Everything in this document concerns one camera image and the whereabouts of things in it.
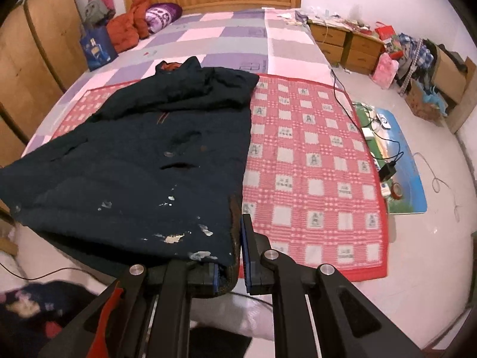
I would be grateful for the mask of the pink and grey clothes pile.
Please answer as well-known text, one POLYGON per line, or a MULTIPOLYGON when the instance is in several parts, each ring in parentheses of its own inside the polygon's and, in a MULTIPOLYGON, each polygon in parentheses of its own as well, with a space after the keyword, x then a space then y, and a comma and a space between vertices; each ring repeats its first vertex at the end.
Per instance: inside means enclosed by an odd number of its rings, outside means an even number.
POLYGON ((88 0, 85 7, 85 24, 91 27, 106 25, 115 14, 114 0, 88 0))

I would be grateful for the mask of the blue green floor mat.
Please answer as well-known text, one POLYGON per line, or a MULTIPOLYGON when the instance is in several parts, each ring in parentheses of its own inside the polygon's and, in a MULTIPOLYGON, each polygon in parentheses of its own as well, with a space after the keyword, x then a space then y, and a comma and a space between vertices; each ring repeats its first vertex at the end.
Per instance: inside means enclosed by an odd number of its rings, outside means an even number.
POLYGON ((416 162, 394 115, 380 107, 353 104, 378 171, 391 166, 392 175, 381 182, 390 214, 421 214, 428 204, 416 162))

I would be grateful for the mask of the wooden nightstand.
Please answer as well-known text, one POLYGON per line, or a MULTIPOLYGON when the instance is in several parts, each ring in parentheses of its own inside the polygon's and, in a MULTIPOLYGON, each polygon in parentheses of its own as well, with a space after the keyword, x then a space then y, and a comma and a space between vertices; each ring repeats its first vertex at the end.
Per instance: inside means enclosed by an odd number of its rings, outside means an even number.
POLYGON ((333 24, 317 24, 309 20, 308 25, 312 37, 331 65, 340 65, 364 75, 374 72, 384 52, 384 45, 379 39, 333 24))

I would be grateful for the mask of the cardboard box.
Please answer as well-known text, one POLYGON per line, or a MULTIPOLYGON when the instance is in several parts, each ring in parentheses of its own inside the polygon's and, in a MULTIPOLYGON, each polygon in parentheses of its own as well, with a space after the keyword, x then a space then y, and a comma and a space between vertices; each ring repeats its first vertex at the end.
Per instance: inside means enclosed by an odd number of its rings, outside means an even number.
POLYGON ((446 123, 452 133, 476 110, 476 64, 467 57, 459 63, 443 44, 436 47, 431 83, 447 103, 446 123))

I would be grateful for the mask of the blue shopping bag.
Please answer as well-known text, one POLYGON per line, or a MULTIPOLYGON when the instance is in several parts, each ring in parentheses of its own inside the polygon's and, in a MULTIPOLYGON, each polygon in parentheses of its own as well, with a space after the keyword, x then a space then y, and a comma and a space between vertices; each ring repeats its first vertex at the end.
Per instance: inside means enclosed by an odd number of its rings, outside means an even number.
POLYGON ((118 57, 105 26, 81 27, 79 43, 89 71, 106 66, 118 57))

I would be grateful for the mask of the black power adapter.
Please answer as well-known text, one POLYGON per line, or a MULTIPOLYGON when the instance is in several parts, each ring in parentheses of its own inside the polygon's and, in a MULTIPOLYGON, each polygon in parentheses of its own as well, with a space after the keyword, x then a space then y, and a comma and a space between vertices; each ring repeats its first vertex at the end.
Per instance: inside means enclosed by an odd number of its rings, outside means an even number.
POLYGON ((385 163, 378 171, 379 181, 381 183, 386 182, 394 176, 396 173, 395 161, 385 163))

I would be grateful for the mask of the red box on nightstand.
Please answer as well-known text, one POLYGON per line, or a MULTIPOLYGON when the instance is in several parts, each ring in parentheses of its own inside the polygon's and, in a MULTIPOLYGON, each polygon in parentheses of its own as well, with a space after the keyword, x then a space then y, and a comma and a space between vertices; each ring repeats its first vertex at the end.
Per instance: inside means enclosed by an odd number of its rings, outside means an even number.
POLYGON ((395 36, 395 30, 391 25, 376 24, 375 32, 383 43, 391 42, 395 36))

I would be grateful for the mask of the red white checkered blanket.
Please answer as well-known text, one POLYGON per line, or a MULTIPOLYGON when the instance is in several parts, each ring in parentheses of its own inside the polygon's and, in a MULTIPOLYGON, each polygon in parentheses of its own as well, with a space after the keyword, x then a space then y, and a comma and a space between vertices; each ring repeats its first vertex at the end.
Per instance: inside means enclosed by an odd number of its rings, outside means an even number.
POLYGON ((243 212, 297 263, 352 281, 387 274, 388 224, 374 159, 348 95, 263 74, 251 97, 243 212))

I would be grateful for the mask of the purple patterned pillow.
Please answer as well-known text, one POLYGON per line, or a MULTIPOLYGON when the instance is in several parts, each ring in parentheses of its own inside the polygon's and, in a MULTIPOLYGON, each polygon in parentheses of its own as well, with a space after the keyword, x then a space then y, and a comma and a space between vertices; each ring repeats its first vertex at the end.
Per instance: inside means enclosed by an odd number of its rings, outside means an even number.
POLYGON ((145 11, 145 21, 151 34, 163 30, 181 17, 183 9, 172 2, 154 3, 145 11))

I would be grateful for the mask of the orange down jacket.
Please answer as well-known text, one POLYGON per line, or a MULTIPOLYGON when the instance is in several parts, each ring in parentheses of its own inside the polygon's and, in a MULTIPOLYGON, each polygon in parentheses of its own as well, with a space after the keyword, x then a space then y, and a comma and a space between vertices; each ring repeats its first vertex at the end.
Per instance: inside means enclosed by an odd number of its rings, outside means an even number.
POLYGON ((150 5, 150 0, 133 0, 128 12, 108 22, 106 29, 117 53, 136 47, 140 40, 150 36, 145 20, 145 14, 150 5))

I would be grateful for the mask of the dark floral cloth on floor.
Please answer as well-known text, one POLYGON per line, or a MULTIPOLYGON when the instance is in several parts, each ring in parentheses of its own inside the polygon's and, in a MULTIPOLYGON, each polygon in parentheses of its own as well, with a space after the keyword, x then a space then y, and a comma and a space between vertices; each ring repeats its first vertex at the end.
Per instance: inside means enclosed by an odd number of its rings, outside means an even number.
POLYGON ((97 295, 55 280, 1 293, 1 356, 37 357, 97 295))

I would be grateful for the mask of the red tape roll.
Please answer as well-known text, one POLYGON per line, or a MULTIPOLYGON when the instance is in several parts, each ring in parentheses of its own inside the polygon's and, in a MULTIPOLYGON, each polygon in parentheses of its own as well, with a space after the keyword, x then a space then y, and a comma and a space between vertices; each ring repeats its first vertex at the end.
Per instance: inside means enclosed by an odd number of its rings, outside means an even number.
POLYGON ((392 183, 391 196, 394 200, 401 200, 403 198, 403 188, 398 182, 392 183))

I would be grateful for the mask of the dark navy large jacket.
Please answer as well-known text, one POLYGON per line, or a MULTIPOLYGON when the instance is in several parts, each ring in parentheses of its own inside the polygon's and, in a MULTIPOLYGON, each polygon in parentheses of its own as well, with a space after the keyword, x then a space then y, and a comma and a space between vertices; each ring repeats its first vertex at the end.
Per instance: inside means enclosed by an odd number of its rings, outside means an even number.
POLYGON ((109 276, 171 260, 239 274, 251 98, 260 78, 190 57, 111 95, 74 130, 1 170, 13 218, 109 276))

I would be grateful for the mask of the wooden wardrobe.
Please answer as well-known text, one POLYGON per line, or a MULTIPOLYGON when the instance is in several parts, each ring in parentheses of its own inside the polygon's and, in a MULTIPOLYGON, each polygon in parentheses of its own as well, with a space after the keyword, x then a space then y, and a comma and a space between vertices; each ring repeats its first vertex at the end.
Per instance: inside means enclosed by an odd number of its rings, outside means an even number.
POLYGON ((75 0, 20 0, 1 25, 1 165, 86 71, 75 0))

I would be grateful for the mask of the pink plastic bag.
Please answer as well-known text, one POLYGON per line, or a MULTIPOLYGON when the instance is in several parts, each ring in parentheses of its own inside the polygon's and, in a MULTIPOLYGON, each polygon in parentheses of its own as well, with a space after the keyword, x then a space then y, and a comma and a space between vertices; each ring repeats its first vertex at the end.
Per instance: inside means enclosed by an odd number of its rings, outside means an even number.
POLYGON ((392 59, 388 53, 382 53, 371 79, 380 88, 386 90, 391 86, 398 69, 399 63, 392 59))

